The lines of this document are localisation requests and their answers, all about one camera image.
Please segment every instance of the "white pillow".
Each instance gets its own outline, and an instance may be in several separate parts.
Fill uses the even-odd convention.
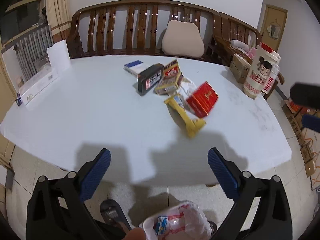
[[[166,55],[199,58],[204,54],[204,44],[194,23],[171,20],[162,39]]]
[[[236,49],[239,48],[241,50],[244,50],[245,52],[249,51],[249,46],[242,41],[232,40],[230,41],[230,45]]]

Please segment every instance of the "beige cushion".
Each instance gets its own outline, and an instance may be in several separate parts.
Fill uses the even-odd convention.
[[[166,55],[199,58],[204,54],[204,44],[194,23],[172,20],[162,39]]]

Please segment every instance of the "cartoon girl logo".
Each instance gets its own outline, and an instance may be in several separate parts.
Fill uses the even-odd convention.
[[[271,63],[268,61],[265,61],[264,57],[259,58],[258,71],[263,77],[267,77],[269,75],[271,67],[272,67]]]

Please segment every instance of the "red cap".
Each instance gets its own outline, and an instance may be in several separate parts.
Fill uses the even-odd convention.
[[[263,48],[264,50],[266,50],[267,52],[269,53],[272,53],[273,52],[273,49],[271,49],[268,45],[264,44],[264,43],[261,43],[261,48]]]

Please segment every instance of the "wooden bench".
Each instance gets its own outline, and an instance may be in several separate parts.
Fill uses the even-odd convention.
[[[212,17],[212,33],[214,37],[221,37],[221,16],[220,14],[210,8],[190,3],[172,1],[172,0],[120,0],[102,3],[98,5],[89,6],[78,10],[72,17],[70,35],[67,38],[67,45],[70,58],[101,56],[101,55],[157,55],[165,56],[161,49],[156,48],[157,36],[157,20],[159,6],[170,6],[171,13],[168,19],[181,20],[190,22],[190,15],[192,14],[192,22],[195,23],[200,31],[200,17],[202,13],[208,14]],[[118,8],[127,7],[127,20],[125,30],[125,48],[114,49],[114,27],[115,18]],[[133,22],[135,8],[138,7],[138,29],[137,29],[137,47],[132,47],[133,39]],[[149,46],[146,44],[146,20],[147,10],[150,9],[151,14],[151,36]],[[109,12],[108,26],[106,25],[106,15]],[[181,12],[180,19],[178,19],[178,12]],[[87,48],[88,51],[84,52],[79,35],[80,18],[84,14],[90,14],[90,23],[87,35]],[[95,30],[96,15],[98,15],[98,24]],[[104,33],[106,32],[106,40],[104,42]],[[212,62],[211,54],[205,54],[199,60]]]
[[[221,12],[219,14],[221,16],[221,36],[216,38],[215,53],[222,59],[223,65],[226,66],[230,65],[234,54],[241,55],[251,63],[251,60],[246,54],[230,45],[230,41],[242,41],[250,47],[250,35],[254,36],[255,40],[252,44],[256,47],[256,45],[261,42],[261,34],[256,28],[237,18]]]

